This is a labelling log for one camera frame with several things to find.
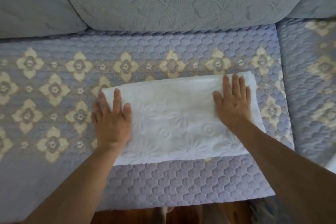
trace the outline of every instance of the forearm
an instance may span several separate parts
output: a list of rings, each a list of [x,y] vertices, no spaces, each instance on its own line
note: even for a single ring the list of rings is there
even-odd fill
[[[90,223],[119,150],[96,150],[23,223]]]
[[[229,129],[298,223],[331,223],[336,219],[336,175],[299,156],[247,119],[238,118],[232,124]]]

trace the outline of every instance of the bare skin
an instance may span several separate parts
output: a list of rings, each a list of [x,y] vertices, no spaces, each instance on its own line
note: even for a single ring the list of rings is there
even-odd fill
[[[217,115],[254,157],[279,199],[297,223],[334,223],[336,175],[263,133],[251,121],[251,91],[243,78],[223,78],[223,94],[214,92]],[[90,223],[101,199],[106,179],[132,130],[131,107],[121,110],[115,90],[112,111],[103,93],[93,104],[98,146],[23,222]]]

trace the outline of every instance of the gray sofa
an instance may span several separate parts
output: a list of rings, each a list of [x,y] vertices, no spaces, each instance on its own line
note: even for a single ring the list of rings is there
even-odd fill
[[[324,166],[335,15],[336,0],[0,0],[0,223],[92,153],[90,105],[124,83],[250,70],[267,133]],[[98,209],[237,200],[259,223],[290,222],[249,154],[113,167]]]

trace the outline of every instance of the white fabric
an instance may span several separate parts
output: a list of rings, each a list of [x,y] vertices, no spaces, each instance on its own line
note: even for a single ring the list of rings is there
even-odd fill
[[[263,131],[251,72],[239,73],[251,88],[254,123]],[[103,89],[110,107],[116,87]],[[118,86],[130,103],[133,133],[115,165],[158,163],[246,154],[240,141],[216,117],[212,92],[222,92],[222,76],[154,80]]]

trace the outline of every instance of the person's left arm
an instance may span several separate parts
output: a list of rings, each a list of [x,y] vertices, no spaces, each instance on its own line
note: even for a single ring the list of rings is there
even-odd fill
[[[41,205],[23,221],[39,223],[90,223],[102,197],[106,179],[132,130],[130,104],[121,110],[118,89],[111,111],[103,93],[93,103],[97,149]]]

